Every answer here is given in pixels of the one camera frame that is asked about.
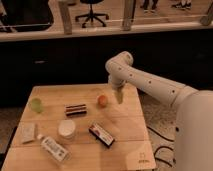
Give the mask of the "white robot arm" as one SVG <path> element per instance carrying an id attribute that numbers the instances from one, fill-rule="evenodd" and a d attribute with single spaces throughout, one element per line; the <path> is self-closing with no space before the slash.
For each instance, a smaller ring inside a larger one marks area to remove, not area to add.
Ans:
<path id="1" fill-rule="evenodd" d="M 213 90 L 198 90 L 132 64 L 128 51 L 108 59 L 108 82 L 118 92 L 128 82 L 176 109 L 174 171 L 213 171 Z"/>

